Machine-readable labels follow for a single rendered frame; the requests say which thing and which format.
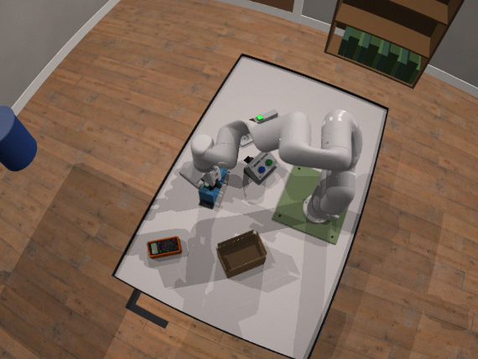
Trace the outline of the orange digital multimeter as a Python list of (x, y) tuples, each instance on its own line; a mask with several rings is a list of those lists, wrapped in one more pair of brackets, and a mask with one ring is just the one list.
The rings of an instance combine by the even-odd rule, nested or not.
[(151, 258), (161, 258), (182, 253), (178, 237), (168, 237), (147, 242), (148, 255)]

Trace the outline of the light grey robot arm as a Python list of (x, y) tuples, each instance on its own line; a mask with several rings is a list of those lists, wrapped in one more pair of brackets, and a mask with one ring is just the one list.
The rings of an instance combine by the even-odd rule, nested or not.
[(207, 172), (217, 171), (216, 166), (236, 167), (241, 137), (249, 133), (261, 152), (278, 149), (279, 158), (287, 164), (322, 169), (314, 193), (304, 202), (304, 214), (314, 223), (330, 218), (338, 221), (337, 215), (355, 197), (356, 164), (362, 151), (361, 128), (350, 113), (335, 109), (325, 116), (322, 149), (311, 147), (310, 121), (302, 112), (290, 112), (261, 124), (245, 119), (229, 122), (219, 130), (216, 145), (206, 134), (192, 139), (194, 163), (188, 169), (183, 167), (179, 174), (200, 190), (204, 186), (201, 178)]

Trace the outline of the brown cardboard box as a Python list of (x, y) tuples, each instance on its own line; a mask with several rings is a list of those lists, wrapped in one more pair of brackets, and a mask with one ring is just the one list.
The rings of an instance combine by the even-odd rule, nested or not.
[(217, 246), (217, 256), (227, 278), (263, 265), (266, 261), (267, 250), (258, 232), (253, 234), (253, 230), (217, 243)]

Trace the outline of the grey panel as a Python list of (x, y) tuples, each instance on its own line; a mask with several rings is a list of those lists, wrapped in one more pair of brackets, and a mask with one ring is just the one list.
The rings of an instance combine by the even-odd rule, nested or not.
[[(266, 112), (266, 113), (262, 114), (262, 116), (259, 115), (255, 118), (250, 119), (250, 120), (254, 121), (258, 124), (261, 124), (263, 122), (266, 122), (268, 120), (271, 120), (271, 119), (274, 119), (274, 118), (277, 118), (277, 117), (278, 117), (278, 112), (275, 109), (273, 109), (270, 112)], [(251, 134), (249, 133), (249, 134), (244, 135), (244, 136), (241, 137), (240, 145), (242, 147), (244, 147), (244, 146), (246, 146), (246, 145), (248, 145), (249, 143), (252, 143), (252, 142), (253, 142), (252, 137), (251, 137)]]

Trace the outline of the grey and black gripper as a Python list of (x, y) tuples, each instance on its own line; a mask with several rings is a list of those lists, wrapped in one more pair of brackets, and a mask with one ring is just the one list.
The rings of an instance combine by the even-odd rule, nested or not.
[(209, 191), (212, 191), (215, 187), (217, 188), (221, 188), (222, 185), (221, 183), (219, 182), (219, 180), (221, 180), (221, 172), (220, 172), (220, 169), (218, 166), (217, 167), (217, 171), (210, 171), (210, 172), (207, 172), (202, 178), (201, 180), (206, 183), (209, 184)]

